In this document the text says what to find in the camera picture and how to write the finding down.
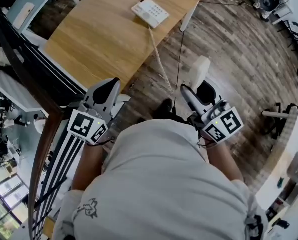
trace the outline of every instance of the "wooden floor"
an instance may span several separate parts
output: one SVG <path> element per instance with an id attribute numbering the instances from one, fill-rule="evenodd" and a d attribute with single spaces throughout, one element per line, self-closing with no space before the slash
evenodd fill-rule
<path id="1" fill-rule="evenodd" d="M 43 32 L 48 21 L 55 21 L 54 17 L 42 16 L 43 20 L 34 22 L 33 30 Z M 179 26 L 159 46 L 162 63 L 173 87 L 182 38 Z M 254 192 L 262 184 L 255 180 L 255 176 L 270 155 L 273 143 L 259 133 L 264 122 L 261 112 L 273 108 L 276 102 L 281 102 L 284 109 L 290 103 L 298 105 L 298 59 L 291 48 L 287 48 L 290 41 L 284 33 L 277 32 L 278 29 L 279 26 L 262 22 L 258 12 L 246 5 L 200 3 L 185 32 L 182 48 L 179 85 L 189 83 L 188 71 L 199 56 L 208 57 L 211 60 L 208 76 L 221 89 L 222 97 L 236 106 L 245 126 L 228 141 L 228 145 L 247 185 Z M 167 97 L 177 97 L 176 108 L 180 116 L 190 115 L 179 90 L 175 94 L 167 93 L 153 56 L 134 75 L 123 93 L 131 100 L 111 126 L 109 134 L 113 136 L 135 124 L 139 118 L 151 119 L 151 113 Z M 264 181 L 267 175 L 265 172 L 261 174 Z"/>

